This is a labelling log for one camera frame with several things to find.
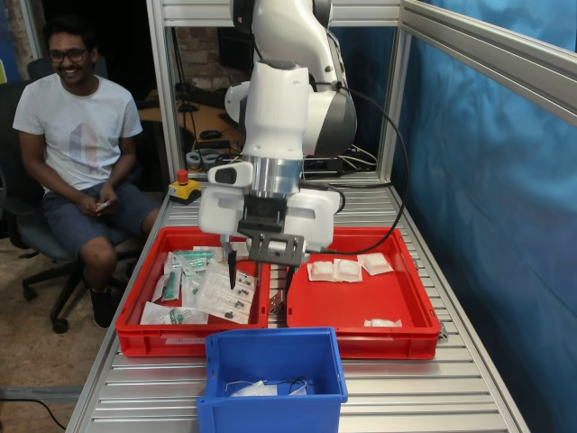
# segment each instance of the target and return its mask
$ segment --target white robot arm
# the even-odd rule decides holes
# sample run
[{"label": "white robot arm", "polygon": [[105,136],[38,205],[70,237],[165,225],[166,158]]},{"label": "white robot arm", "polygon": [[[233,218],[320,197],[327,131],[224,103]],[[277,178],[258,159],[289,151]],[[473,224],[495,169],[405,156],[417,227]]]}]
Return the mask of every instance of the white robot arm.
[{"label": "white robot arm", "polygon": [[[312,84],[303,153],[334,157],[353,144],[356,112],[348,93],[335,92],[316,83],[341,81],[346,74],[337,39],[328,26],[333,7],[330,0],[232,0],[231,16],[237,29],[254,33],[255,58],[286,60],[308,68]],[[246,97],[250,82],[229,88],[226,111],[244,128]]]},{"label": "white robot arm", "polygon": [[[314,0],[328,25],[331,4]],[[251,240],[249,259],[294,267],[333,241],[339,195],[301,189],[303,155],[336,156],[353,143],[350,95],[315,82],[344,81],[336,39],[313,0],[233,0],[240,28],[254,30],[262,59],[250,83],[229,89],[226,107],[246,130],[243,161],[213,168],[203,191],[200,228]]]}]

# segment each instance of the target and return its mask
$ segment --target blue curtain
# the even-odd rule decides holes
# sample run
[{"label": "blue curtain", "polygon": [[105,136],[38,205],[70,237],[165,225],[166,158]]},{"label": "blue curtain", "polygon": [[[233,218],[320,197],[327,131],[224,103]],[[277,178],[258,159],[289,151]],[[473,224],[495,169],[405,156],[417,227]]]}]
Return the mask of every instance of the blue curtain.
[{"label": "blue curtain", "polygon": [[[385,104],[390,54],[395,29],[392,27],[335,27],[349,87],[371,95]],[[382,116],[366,101],[353,96],[357,110],[355,144],[377,155]]]},{"label": "blue curtain", "polygon": [[0,63],[0,83],[2,83],[2,78],[6,81],[20,81],[14,46],[10,40],[10,31],[6,21],[4,0],[0,0]]},{"label": "blue curtain", "polygon": [[[575,49],[574,0],[429,3]],[[577,129],[415,40],[401,128],[409,211],[527,424],[577,431]]]}]

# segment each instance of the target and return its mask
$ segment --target denim shorts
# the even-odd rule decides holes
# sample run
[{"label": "denim shorts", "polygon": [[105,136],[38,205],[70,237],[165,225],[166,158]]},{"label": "denim shorts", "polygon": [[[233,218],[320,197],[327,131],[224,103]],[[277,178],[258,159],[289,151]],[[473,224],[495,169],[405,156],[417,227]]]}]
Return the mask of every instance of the denim shorts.
[{"label": "denim shorts", "polygon": [[[101,183],[81,192],[98,201],[103,185]],[[142,223],[153,210],[160,207],[159,203],[129,182],[121,183],[114,192],[118,197],[114,213],[105,216],[85,215],[74,203],[54,192],[44,195],[44,215],[52,233],[66,250],[78,255],[80,249],[92,239],[110,238],[110,227],[131,235],[142,235]]]}]

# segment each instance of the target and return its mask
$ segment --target desk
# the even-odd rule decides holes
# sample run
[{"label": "desk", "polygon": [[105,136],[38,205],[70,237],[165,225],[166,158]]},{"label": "desk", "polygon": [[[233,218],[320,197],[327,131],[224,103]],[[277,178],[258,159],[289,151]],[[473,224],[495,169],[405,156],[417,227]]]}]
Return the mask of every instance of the desk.
[{"label": "desk", "polygon": [[[228,140],[234,149],[241,150],[244,146],[244,136],[238,131],[235,126],[225,122],[219,115],[226,113],[225,110],[214,108],[213,106],[203,106],[202,104],[193,104],[198,107],[198,111],[192,113],[195,117],[195,124],[197,126],[198,142],[205,143],[209,140],[202,140],[200,133],[208,130],[223,131],[223,136],[217,140]],[[142,121],[162,122],[162,114],[159,107],[145,108],[138,111],[138,115]],[[187,115],[187,131],[194,134],[192,121],[189,113],[177,113],[179,125],[184,128],[184,115]]]},{"label": "desk", "polygon": [[[379,183],[358,173],[339,183]],[[394,188],[344,189],[346,206],[338,226],[389,226],[398,212]],[[198,201],[182,206],[164,200],[124,294],[124,304],[154,236],[164,226],[197,226]],[[340,432],[447,433],[528,432],[515,403],[489,359],[471,322],[406,211],[398,229],[448,338],[431,361],[345,360],[349,400],[341,408]],[[284,296],[286,272],[270,273],[270,295]],[[283,316],[269,327],[284,327]],[[68,433],[198,433],[197,396],[206,381],[200,357],[124,356],[113,327],[72,414]]]}]

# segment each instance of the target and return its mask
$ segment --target paper label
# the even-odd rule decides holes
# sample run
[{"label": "paper label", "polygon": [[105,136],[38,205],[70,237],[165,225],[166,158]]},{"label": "paper label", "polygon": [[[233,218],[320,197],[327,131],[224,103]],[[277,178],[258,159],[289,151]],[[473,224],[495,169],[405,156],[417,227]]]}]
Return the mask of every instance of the paper label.
[{"label": "paper label", "polygon": [[203,345],[206,338],[167,338],[167,345]]}]

